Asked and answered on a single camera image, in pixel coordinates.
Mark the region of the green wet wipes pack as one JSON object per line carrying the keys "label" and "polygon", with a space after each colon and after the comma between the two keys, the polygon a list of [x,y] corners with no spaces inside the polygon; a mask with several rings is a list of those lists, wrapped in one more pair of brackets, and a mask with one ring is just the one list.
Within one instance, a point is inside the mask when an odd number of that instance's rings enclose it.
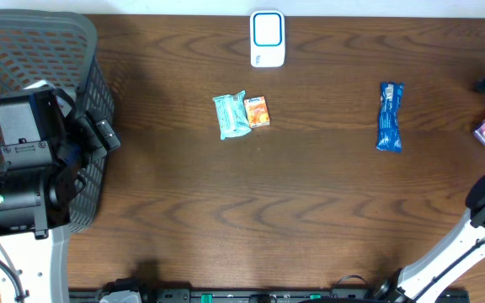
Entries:
{"label": "green wet wipes pack", "polygon": [[245,136],[251,131],[243,100],[246,92],[214,97],[221,139]]}

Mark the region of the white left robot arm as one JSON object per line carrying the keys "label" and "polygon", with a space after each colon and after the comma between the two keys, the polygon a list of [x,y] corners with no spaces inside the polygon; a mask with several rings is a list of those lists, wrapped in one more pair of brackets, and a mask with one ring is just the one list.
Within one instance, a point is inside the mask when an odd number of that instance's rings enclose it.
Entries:
{"label": "white left robot arm", "polygon": [[0,97],[0,297],[68,302],[70,204],[80,170],[120,147],[107,117],[44,84]]}

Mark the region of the orange tissue pack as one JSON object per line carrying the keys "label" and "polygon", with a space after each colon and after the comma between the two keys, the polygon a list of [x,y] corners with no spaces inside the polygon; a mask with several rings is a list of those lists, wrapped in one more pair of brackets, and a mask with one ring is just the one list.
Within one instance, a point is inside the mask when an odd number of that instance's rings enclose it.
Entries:
{"label": "orange tissue pack", "polygon": [[245,99],[243,104],[251,128],[267,126],[270,124],[269,111],[264,96]]}

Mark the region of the blue Oreo cookie pack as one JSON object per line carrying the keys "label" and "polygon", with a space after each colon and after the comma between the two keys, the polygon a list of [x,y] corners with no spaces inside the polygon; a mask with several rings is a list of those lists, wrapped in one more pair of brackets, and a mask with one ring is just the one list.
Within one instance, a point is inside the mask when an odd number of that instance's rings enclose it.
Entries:
{"label": "blue Oreo cookie pack", "polygon": [[380,151],[402,151],[402,139],[398,124],[404,84],[402,82],[381,83],[381,107],[378,114],[378,138],[376,148]]}

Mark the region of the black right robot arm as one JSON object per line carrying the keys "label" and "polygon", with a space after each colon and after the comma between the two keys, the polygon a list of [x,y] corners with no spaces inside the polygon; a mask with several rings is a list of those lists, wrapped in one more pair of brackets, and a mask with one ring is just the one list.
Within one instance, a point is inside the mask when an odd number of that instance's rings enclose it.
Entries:
{"label": "black right robot arm", "polygon": [[466,197],[458,224],[427,254],[398,272],[370,296],[384,302],[436,302],[441,293],[485,258],[485,175]]}

